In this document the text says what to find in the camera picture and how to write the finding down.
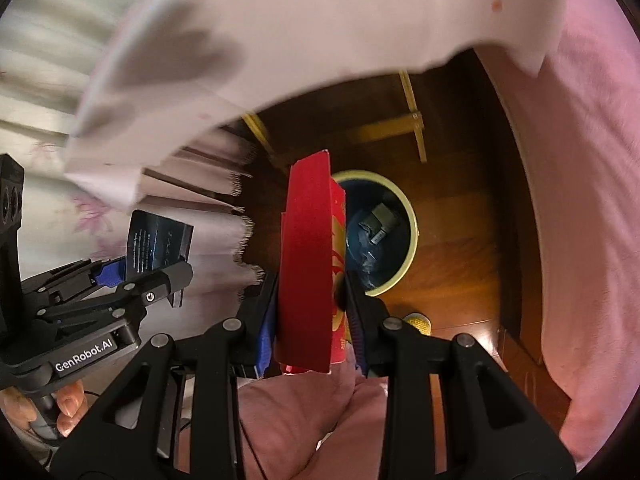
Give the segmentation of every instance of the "blue gripper pad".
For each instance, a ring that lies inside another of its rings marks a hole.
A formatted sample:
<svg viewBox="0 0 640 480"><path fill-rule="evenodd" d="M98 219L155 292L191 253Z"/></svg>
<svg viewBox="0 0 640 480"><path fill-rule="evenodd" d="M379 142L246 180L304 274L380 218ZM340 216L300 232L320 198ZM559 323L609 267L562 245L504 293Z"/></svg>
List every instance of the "blue gripper pad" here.
<svg viewBox="0 0 640 480"><path fill-rule="evenodd" d="M100 286L118 286L124 281L126 268L127 263L124 256L117 260L111 260L102 266L100 274L94 276L95 281Z"/></svg>
<svg viewBox="0 0 640 480"><path fill-rule="evenodd" d="M276 335L276 298L273 294L267 311L264 314L260 332L256 342L255 370L259 378L264 376L266 369L271 363L271 354L273 352L273 340Z"/></svg>

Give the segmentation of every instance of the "white curtain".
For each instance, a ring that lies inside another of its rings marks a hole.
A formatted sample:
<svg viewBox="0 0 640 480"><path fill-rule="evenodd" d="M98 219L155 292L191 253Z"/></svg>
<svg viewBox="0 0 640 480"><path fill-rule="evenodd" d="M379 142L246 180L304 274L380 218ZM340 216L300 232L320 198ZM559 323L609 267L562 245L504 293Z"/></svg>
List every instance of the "white curtain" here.
<svg viewBox="0 0 640 480"><path fill-rule="evenodd" d="M62 170L90 73L135 1L12 0L0 18L0 151L26 170L18 232L23 278L126 251L130 211L79 189ZM143 176L139 208L194 226L194 280L184 306L155 305L141 327L144 338L199 334L233 315L242 290L259 282L262 271L241 262L252 223L227 203L239 194L241 167L253 153L251 143L215 129Z"/></svg>

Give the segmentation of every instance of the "red envelope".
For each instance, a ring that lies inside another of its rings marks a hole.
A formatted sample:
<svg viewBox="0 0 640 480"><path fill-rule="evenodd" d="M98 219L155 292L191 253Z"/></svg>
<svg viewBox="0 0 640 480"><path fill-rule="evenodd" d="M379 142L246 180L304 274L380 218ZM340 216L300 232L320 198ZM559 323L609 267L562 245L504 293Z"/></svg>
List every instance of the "red envelope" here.
<svg viewBox="0 0 640 480"><path fill-rule="evenodd" d="M331 178L329 152L297 161L282 215L275 357L286 373L328 373L345 360L344 190Z"/></svg>

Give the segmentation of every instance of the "black cable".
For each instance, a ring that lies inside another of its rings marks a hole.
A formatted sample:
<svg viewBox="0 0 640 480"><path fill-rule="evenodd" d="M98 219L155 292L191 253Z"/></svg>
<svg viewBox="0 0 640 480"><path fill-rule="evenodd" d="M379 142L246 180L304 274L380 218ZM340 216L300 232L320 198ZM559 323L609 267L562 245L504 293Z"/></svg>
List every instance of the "black cable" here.
<svg viewBox="0 0 640 480"><path fill-rule="evenodd" d="M44 469L46 469L47 467L49 467L49 464L51 464L51 459L53 458L53 450L49 449L49 455L47 456L47 459L45 460L45 463L42 464L42 467Z"/></svg>
<svg viewBox="0 0 640 480"><path fill-rule="evenodd" d="M264 480L269 480L267 478L266 473L264 472L264 469L262 468L262 464L260 463L260 459L258 458L258 455L254 450L254 446L251 444L251 440L249 439L249 435L246 432L246 430L244 428L244 424L242 423L242 420L240 419L240 417L238 417L238 421L240 422L240 429L242 430L242 433L244 434L246 442L249 445L249 449L251 450L251 453L253 454L253 456L255 458L255 463L257 463L258 468L260 469L260 473L262 473L262 478L264 478Z"/></svg>

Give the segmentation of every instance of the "human hand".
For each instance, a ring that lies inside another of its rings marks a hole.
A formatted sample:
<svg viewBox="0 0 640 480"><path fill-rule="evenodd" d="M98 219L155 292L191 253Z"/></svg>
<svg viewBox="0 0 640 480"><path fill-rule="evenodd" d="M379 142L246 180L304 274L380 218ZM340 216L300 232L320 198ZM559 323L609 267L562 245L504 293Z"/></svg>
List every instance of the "human hand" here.
<svg viewBox="0 0 640 480"><path fill-rule="evenodd" d="M63 386L54 397L61 412L56 423L58 431L68 436L89 409L82 381ZM28 430L29 423L36 420L36 407L15 388L0 392L0 404L4 406L7 418L18 428Z"/></svg>

